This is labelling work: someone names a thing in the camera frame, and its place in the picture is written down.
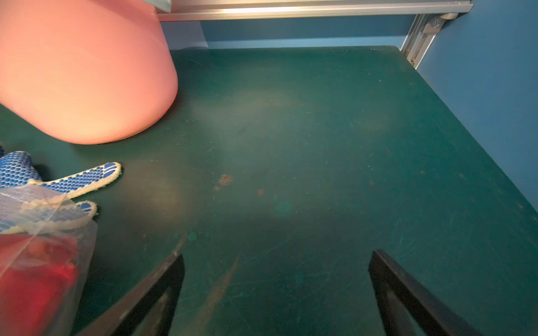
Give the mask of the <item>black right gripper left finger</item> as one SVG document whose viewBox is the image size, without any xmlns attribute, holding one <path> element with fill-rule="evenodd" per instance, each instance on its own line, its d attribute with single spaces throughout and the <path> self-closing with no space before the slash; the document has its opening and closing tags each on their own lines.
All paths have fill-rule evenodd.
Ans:
<svg viewBox="0 0 538 336">
<path fill-rule="evenodd" d="M 185 276 L 184 259 L 172 253 L 163 264 L 80 335 L 169 335 Z"/>
</svg>

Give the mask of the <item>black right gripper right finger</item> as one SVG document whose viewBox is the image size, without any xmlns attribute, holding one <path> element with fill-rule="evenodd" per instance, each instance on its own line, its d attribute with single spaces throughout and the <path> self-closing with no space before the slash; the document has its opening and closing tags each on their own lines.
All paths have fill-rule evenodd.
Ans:
<svg viewBox="0 0 538 336">
<path fill-rule="evenodd" d="M 386 335 L 481 335 L 383 250 L 372 253 L 368 272 Z"/>
</svg>

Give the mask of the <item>red dragon fruit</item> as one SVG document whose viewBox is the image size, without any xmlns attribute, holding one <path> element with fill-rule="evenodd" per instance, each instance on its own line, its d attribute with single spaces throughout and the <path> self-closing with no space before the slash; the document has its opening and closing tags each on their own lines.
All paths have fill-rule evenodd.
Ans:
<svg viewBox="0 0 538 336">
<path fill-rule="evenodd" d="M 43 335 L 78 280 L 78 240 L 1 236 L 1 334 Z"/>
</svg>

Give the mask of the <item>clear zip-top bag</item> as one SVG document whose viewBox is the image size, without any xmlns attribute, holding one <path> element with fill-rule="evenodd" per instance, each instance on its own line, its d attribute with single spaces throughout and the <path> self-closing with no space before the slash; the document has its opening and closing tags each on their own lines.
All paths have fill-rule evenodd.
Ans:
<svg viewBox="0 0 538 336">
<path fill-rule="evenodd" d="M 1 334 L 69 335 L 98 225 L 62 193 L 1 189 Z"/>
</svg>

